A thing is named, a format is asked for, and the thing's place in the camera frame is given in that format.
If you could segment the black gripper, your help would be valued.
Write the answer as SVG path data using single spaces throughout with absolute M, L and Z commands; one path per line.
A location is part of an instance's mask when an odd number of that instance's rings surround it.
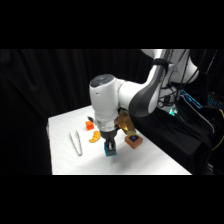
M 106 140 L 105 141 L 106 150 L 110 150 L 110 143 L 109 142 L 111 142 L 112 150 L 116 151 L 116 142 L 115 142 L 114 139 L 117 135 L 117 129 L 109 131 L 109 132 L 101 131 L 100 134 L 101 134 L 101 137 Z

